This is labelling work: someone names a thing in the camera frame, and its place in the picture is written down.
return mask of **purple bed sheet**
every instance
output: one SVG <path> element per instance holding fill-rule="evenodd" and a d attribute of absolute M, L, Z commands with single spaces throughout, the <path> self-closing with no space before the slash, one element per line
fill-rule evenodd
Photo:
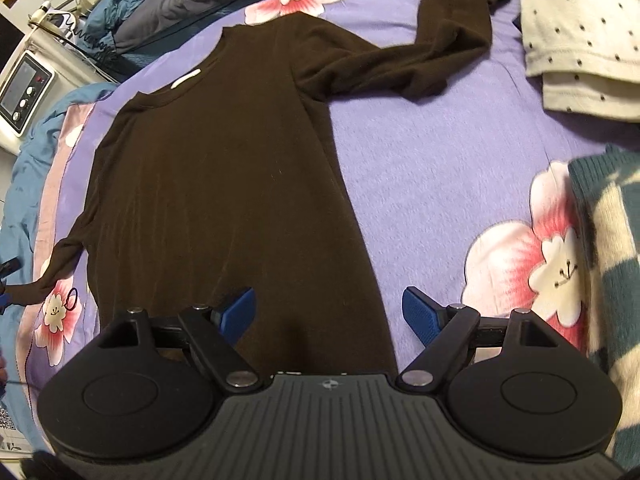
<path fill-rule="evenodd" d="M 309 3 L 323 18 L 379 46 L 414 40 L 418 0 L 325 0 L 321 8 L 318 1 Z M 56 240 L 82 211 L 94 151 L 124 103 L 136 92 L 153 92 L 189 72 L 214 48 L 222 27 L 244 23 L 246 17 L 255 22 L 262 11 L 274 16 L 277 10 L 272 1 L 219 20 L 95 105 L 62 180 Z M 531 306 L 536 298 L 553 305 L 568 294 L 577 301 L 577 313 L 558 307 L 554 319 L 561 328 L 577 330 L 584 318 L 580 291 L 560 288 L 565 296 L 554 297 L 549 287 L 554 278 L 546 272 L 553 258 L 576 251 L 567 234 L 572 215 L 566 162 L 600 152 L 606 142 L 637 145 L 638 134 L 630 124 L 543 111 L 540 85 L 525 78 L 520 34 L 511 23 L 518 12 L 519 0 L 495 11 L 491 53 L 451 80 L 442 95 L 411 103 L 376 94 L 331 104 L 340 166 L 401 368 L 422 350 L 402 319 L 405 287 L 418 286 L 443 304 L 459 302 L 463 293 L 473 299 L 484 290 L 486 296 L 483 283 L 495 278 L 495 267 L 488 264 L 490 243 L 499 245 L 497 250 L 511 244 L 498 254 L 518 256 L 504 260 L 510 281 L 494 289 L 493 303 L 484 305 L 485 311 L 501 314 L 505 304 L 529 301 Z M 175 142 L 182 142 L 179 132 Z M 73 283 L 84 308 L 60 365 L 97 330 L 95 304 L 86 287 L 86 254 Z M 42 314 L 34 326 L 41 322 Z M 43 384 L 55 368 L 49 367 L 46 349 L 31 346 L 26 362 L 31 383 Z"/>

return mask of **gray ribbed panel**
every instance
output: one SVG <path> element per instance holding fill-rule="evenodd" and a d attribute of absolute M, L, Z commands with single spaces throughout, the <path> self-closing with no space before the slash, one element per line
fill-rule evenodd
<path fill-rule="evenodd" d="M 328 380 L 339 384 L 327 389 Z M 171 456 L 110 466 L 63 459 L 87 480 L 609 480 L 621 473 L 600 455 L 563 465 L 495 457 L 457 434 L 435 400 L 397 392 L 383 376 L 278 375 L 264 392 L 226 400 L 213 424 Z"/>

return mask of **control panel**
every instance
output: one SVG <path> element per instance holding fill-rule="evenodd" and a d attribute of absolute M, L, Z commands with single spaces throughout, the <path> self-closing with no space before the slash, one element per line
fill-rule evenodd
<path fill-rule="evenodd" d="M 0 92 L 0 116 L 20 137 L 38 101 L 43 97 L 55 72 L 25 51 Z"/>

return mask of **white machine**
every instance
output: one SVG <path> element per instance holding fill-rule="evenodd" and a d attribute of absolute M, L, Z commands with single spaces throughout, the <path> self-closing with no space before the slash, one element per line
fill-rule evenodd
<path fill-rule="evenodd" d="M 68 92 L 105 82 L 95 67 L 34 28 L 0 72 L 0 146 L 17 155 L 27 129 Z"/>

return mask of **polka dot garment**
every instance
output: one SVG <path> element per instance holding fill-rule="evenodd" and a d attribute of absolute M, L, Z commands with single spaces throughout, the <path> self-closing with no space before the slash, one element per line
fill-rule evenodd
<path fill-rule="evenodd" d="M 640 121 L 640 0 L 522 0 L 527 75 L 543 106 Z"/>

